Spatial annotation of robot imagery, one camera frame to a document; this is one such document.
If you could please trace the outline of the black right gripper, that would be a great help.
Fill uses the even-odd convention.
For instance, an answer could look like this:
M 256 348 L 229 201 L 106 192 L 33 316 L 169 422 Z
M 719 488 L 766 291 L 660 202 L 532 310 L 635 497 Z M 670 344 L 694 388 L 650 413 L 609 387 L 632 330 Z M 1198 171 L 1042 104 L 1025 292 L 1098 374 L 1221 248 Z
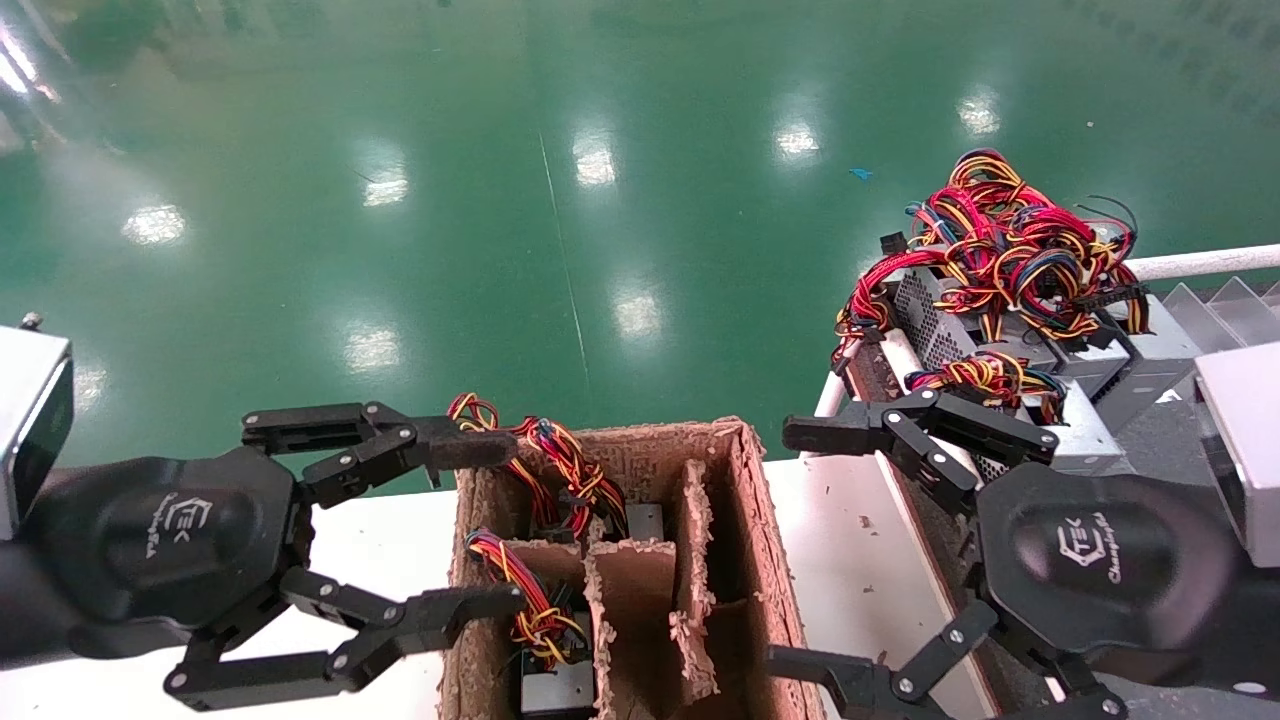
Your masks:
M 946 719 L 932 691 L 984 641 L 1006 643 L 1012 618 L 1051 650 L 1083 656 L 1188 651 L 1247 564 L 1207 487 L 1061 474 L 1051 466 L 1056 434 L 942 391 L 854 400 L 835 416 L 790 415 L 782 443 L 881 454 L 946 512 L 975 514 L 986 589 L 998 605 L 973 600 L 897 671 L 872 659 L 767 648 L 771 676 L 826 688 L 842 719 Z M 1005 475 L 979 492 L 979 474 L 946 445 L 1004 465 Z M 1064 697 L 1012 717 L 1126 719 L 1124 700 L 1070 653 L 1030 656 Z

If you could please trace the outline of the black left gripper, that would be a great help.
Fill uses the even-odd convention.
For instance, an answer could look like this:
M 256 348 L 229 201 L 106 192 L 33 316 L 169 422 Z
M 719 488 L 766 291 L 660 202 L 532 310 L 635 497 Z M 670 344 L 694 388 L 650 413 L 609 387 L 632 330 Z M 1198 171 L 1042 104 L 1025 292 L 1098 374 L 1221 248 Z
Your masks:
M 255 410 L 241 439 L 250 447 L 216 457 L 52 471 L 22 525 L 23 656 L 133 659 L 189 641 L 164 691 L 209 712 L 360 692 L 402 659 L 453 647 L 470 623 L 525 609 L 513 584 L 396 602 L 302 569 L 307 503 L 333 509 L 416 470 L 443 489 L 443 473 L 515 459 L 513 433 L 366 402 Z M 300 489 L 269 457 L 320 452 Z M 223 660 L 288 609 L 355 635 L 330 652 Z

